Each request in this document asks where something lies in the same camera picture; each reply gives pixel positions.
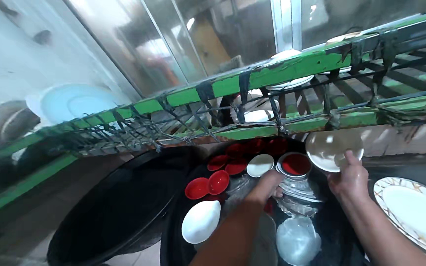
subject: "black tub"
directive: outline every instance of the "black tub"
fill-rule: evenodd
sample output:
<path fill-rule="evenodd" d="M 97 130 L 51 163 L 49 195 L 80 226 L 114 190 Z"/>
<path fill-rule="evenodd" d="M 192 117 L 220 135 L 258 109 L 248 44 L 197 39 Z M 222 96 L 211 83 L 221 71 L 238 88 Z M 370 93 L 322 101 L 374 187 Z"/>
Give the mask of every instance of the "black tub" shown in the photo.
<path fill-rule="evenodd" d="M 199 157 L 192 147 L 150 151 L 110 173 L 62 221 L 50 242 L 48 263 L 98 265 L 156 243 L 169 203 Z"/>

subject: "person's right hand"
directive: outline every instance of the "person's right hand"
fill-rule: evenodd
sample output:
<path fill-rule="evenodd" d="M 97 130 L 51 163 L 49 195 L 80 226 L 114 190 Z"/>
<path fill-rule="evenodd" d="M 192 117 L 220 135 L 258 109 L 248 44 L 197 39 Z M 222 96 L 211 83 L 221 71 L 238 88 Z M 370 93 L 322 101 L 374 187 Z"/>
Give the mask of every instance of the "person's right hand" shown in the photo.
<path fill-rule="evenodd" d="M 348 165 L 341 169 L 341 173 L 328 174 L 328 185 L 335 196 L 368 195 L 368 172 L 351 150 L 345 152 Z"/>

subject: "person's left hand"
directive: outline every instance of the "person's left hand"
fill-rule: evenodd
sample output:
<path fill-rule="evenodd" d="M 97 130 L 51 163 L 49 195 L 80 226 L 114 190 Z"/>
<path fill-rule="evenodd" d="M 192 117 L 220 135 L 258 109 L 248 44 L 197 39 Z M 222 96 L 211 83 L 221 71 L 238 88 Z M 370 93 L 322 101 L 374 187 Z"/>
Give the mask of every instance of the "person's left hand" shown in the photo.
<path fill-rule="evenodd" d="M 279 187 L 279 184 L 283 179 L 284 175 L 272 169 L 262 175 L 257 186 L 268 192 L 267 198 L 272 196 L 280 198 L 283 196 L 283 190 Z"/>

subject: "dish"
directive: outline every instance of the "dish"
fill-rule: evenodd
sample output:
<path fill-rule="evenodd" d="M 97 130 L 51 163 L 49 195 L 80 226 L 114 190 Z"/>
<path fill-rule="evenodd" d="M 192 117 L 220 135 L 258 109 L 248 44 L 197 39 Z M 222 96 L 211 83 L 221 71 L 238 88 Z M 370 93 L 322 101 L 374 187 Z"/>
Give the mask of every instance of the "dish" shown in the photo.
<path fill-rule="evenodd" d="M 244 154 L 244 150 L 246 148 L 241 143 L 235 143 L 233 145 L 230 145 L 228 148 L 226 148 L 226 155 L 228 155 L 231 158 L 241 158 L 241 156 Z"/>
<path fill-rule="evenodd" d="M 290 50 L 286 50 L 286 51 L 281 51 L 280 53 L 273 55 L 271 58 L 276 59 L 276 60 L 281 60 L 281 59 L 285 59 L 285 58 L 289 58 L 289 57 L 299 55 L 301 53 L 302 53 L 301 51 L 290 49 Z M 270 86 L 270 87 L 268 86 L 266 88 L 268 90 L 282 90 L 282 89 L 294 88 L 294 87 L 300 86 L 302 84 L 305 84 L 305 83 L 311 81 L 312 78 L 313 78 L 313 75 L 303 77 L 303 78 L 299 78 L 299 79 L 294 79 L 292 81 L 285 82 L 285 83 L 282 83 L 282 84 L 279 84 L 279 85 L 274 85 L 274 86 Z"/>
<path fill-rule="evenodd" d="M 300 215 L 285 220 L 277 228 L 276 238 L 280 257 L 291 265 L 307 265 L 321 247 L 311 219 Z"/>
<path fill-rule="evenodd" d="M 208 192 L 218 195 L 223 192 L 230 183 L 230 175 L 225 170 L 216 171 L 208 179 Z"/>
<path fill-rule="evenodd" d="M 283 90 L 283 89 L 295 88 L 295 87 L 298 87 L 300 85 L 303 85 L 303 84 L 311 81 L 312 78 L 313 78 L 313 75 L 303 77 L 303 78 L 299 78 L 299 79 L 295 79 L 295 80 L 285 82 L 285 83 L 282 83 L 282 84 L 279 84 L 279 85 L 266 87 L 266 88 L 268 90 Z"/>
<path fill-rule="evenodd" d="M 272 110 L 256 110 L 244 113 L 245 122 L 266 122 L 274 118 Z"/>
<path fill-rule="evenodd" d="M 203 201 L 193 206 L 182 222 L 182 237 L 190 244 L 207 240 L 220 221 L 220 202 Z"/>
<path fill-rule="evenodd" d="M 339 69 L 339 72 L 340 73 L 344 73 L 344 72 L 348 72 L 348 71 L 350 71 L 351 70 L 351 66 L 348 66 L 348 67 L 343 67 L 343 68 L 340 68 Z M 323 72 L 323 73 L 320 73 L 320 75 L 330 75 L 331 74 L 331 71 L 325 71 L 325 72 Z"/>
<path fill-rule="evenodd" d="M 315 166 L 332 173 L 346 166 L 346 150 L 352 150 L 359 160 L 364 155 L 363 141 L 356 129 L 313 132 L 307 137 L 305 148 Z"/>
<path fill-rule="evenodd" d="M 301 178 L 311 171 L 311 162 L 305 154 L 299 152 L 288 152 L 282 155 L 277 165 L 292 177 Z"/>
<path fill-rule="evenodd" d="M 257 93 L 253 93 L 258 89 L 253 89 L 248 92 L 248 101 L 262 97 L 262 93 L 258 91 Z M 279 102 L 274 100 L 275 106 L 279 106 Z M 234 99 L 235 105 L 241 104 L 241 96 L 237 96 Z M 234 123 L 238 123 L 238 115 L 234 109 L 230 111 L 231 118 Z M 274 117 L 274 112 L 272 111 L 271 102 L 267 98 L 262 98 L 258 100 L 254 100 L 252 102 L 248 102 L 244 105 L 244 120 L 246 122 L 265 122 Z"/>
<path fill-rule="evenodd" d="M 230 157 L 228 155 L 215 156 L 215 157 L 210 159 L 210 161 L 206 165 L 206 168 L 209 171 L 219 170 L 219 169 L 221 169 L 221 167 L 223 167 L 226 164 L 226 162 L 229 160 L 229 158 Z"/>
<path fill-rule="evenodd" d="M 249 162 L 246 171 L 251 177 L 260 178 L 274 167 L 274 163 L 274 158 L 269 154 L 259 154 Z"/>
<path fill-rule="evenodd" d="M 49 88 L 42 96 L 27 97 L 26 101 L 31 111 L 47 119 L 51 124 L 96 114 L 122 104 L 106 89 L 85 84 L 67 84 Z"/>
<path fill-rule="evenodd" d="M 373 193 L 394 226 L 426 250 L 426 186 L 405 178 L 387 177 L 375 183 Z"/>
<path fill-rule="evenodd" d="M 185 196 L 189 199 L 199 199 L 206 194 L 208 194 L 207 178 L 196 178 L 186 185 Z"/>
<path fill-rule="evenodd" d="M 227 164 L 224 170 L 228 172 L 230 176 L 232 176 L 243 172 L 246 169 L 246 166 L 248 166 L 248 161 L 246 161 L 244 158 L 239 158 Z"/>
<path fill-rule="evenodd" d="M 288 142 L 285 138 L 275 138 L 267 144 L 266 153 L 272 156 L 284 154 L 287 148 Z"/>
<path fill-rule="evenodd" d="M 246 153 L 257 154 L 266 147 L 266 143 L 262 139 L 253 139 L 246 143 Z"/>

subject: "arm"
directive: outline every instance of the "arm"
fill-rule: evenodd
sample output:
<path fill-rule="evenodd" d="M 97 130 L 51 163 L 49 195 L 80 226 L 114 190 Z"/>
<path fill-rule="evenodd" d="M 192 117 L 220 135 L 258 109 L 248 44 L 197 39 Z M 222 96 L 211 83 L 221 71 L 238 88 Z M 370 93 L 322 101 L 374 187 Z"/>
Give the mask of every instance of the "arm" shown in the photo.
<path fill-rule="evenodd" d="M 350 150 L 348 166 L 339 175 L 328 175 L 328 184 L 340 202 L 373 264 L 426 266 L 426 255 L 401 234 L 370 198 L 368 172 Z"/>
<path fill-rule="evenodd" d="M 275 170 L 265 173 L 200 248 L 190 266 L 247 266 L 261 212 L 270 196 L 281 197 L 276 188 L 283 178 Z"/>

